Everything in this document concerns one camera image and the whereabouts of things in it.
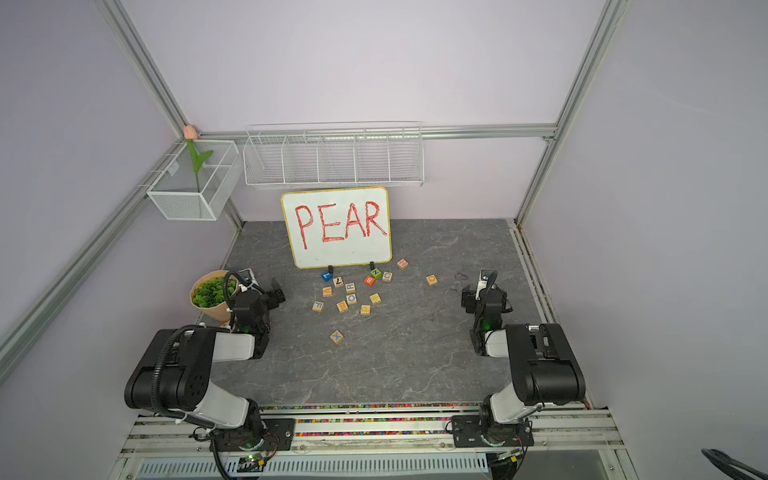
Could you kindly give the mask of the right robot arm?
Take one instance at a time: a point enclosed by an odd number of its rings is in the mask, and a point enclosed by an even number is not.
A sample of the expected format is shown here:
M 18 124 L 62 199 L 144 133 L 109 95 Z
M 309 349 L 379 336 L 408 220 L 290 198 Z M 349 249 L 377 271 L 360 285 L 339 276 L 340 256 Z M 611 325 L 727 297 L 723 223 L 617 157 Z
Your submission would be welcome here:
M 558 324 L 505 324 L 511 311 L 506 293 L 487 285 L 461 291 L 461 306 L 474 316 L 470 340 L 479 356 L 509 362 L 511 380 L 486 397 L 480 421 L 485 430 L 518 426 L 548 404 L 583 401 L 586 381 Z

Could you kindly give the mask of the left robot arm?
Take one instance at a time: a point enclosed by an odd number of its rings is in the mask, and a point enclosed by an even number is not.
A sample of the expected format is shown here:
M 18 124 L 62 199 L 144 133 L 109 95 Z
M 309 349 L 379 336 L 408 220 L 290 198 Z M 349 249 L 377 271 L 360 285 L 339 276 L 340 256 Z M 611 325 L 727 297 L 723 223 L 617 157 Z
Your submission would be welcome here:
M 286 297 L 277 280 L 266 290 L 255 282 L 246 284 L 235 271 L 224 276 L 225 281 L 232 278 L 240 291 L 224 294 L 231 326 L 195 324 L 158 331 L 125 386 L 129 408 L 210 430 L 256 439 L 264 435 L 258 404 L 216 385 L 211 370 L 217 362 L 261 358 L 269 343 L 270 312 Z

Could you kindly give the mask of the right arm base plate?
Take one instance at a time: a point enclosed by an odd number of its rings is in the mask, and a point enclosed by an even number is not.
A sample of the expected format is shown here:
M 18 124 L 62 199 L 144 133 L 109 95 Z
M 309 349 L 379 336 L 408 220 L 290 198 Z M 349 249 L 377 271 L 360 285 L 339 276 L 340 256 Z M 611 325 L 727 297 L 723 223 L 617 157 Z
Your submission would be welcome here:
M 534 444 L 528 421 L 501 424 L 479 414 L 454 415 L 447 424 L 457 448 L 530 447 Z

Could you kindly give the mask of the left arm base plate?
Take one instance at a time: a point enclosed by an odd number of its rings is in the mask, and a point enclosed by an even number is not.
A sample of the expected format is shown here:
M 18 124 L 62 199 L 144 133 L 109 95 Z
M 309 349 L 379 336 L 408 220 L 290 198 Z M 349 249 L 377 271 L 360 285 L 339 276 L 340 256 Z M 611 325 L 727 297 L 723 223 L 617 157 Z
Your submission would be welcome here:
M 294 418 L 267 418 L 255 430 L 246 425 L 237 429 L 214 430 L 211 433 L 217 452 L 279 452 L 291 448 L 296 427 Z

